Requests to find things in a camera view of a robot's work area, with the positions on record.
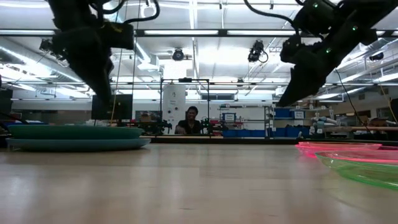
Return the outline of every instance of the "plastic plate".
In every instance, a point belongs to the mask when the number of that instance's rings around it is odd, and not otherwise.
[[[110,140],[54,140],[54,139],[6,139],[14,148],[25,151],[81,152],[118,151],[139,149],[150,143],[150,139],[110,139]]]
[[[378,149],[382,144],[374,143],[361,143],[361,142],[299,142],[301,146],[312,146],[312,147],[325,147],[325,148],[368,148],[368,149]]]
[[[380,145],[360,145],[360,144],[348,144],[348,145],[338,145],[334,146],[332,144],[324,144],[324,145],[312,145],[312,144],[297,144],[296,148],[304,155],[308,157],[316,157],[316,152],[324,152],[324,151],[372,151],[379,149]]]
[[[114,128],[64,125],[11,125],[8,127],[16,139],[137,139],[139,128]]]
[[[316,155],[342,177],[398,190],[398,151],[330,151]]]

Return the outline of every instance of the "man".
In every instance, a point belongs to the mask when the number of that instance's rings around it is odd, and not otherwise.
[[[196,106],[189,107],[185,120],[178,122],[175,127],[176,134],[200,134],[200,122],[195,120],[198,115],[198,108]]]

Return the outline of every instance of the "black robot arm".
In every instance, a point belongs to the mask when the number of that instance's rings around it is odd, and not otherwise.
[[[397,6],[398,0],[345,0],[338,4],[329,0],[304,1],[293,20],[294,26],[324,38],[305,45],[296,34],[284,42],[280,59],[295,67],[279,106],[316,94],[326,77],[359,43],[369,45],[377,40],[372,27]]]
[[[104,14],[120,10],[126,0],[115,9],[105,10],[110,0],[48,0],[59,32],[53,37],[55,54],[64,55],[70,68],[95,91],[98,98],[109,103],[111,88],[109,74],[114,68],[111,48],[134,49],[134,28],[130,22],[148,21],[159,16],[160,8],[154,0],[153,16],[128,19],[124,23],[104,20]],[[97,16],[90,7],[97,10]]]

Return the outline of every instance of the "transparent green plate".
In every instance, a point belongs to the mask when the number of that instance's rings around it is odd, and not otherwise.
[[[139,128],[115,128],[64,125],[11,125],[16,139],[137,139],[143,130]]]
[[[342,177],[398,190],[398,151],[328,151],[315,155]]]

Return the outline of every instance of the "green plate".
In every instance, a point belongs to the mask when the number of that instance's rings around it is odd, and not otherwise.
[[[14,149],[35,152],[101,152],[139,149],[150,139],[6,139]]]
[[[328,151],[315,153],[340,176],[398,190],[398,151]]]
[[[64,125],[11,125],[16,139],[137,139],[143,130],[139,128],[115,128]]]

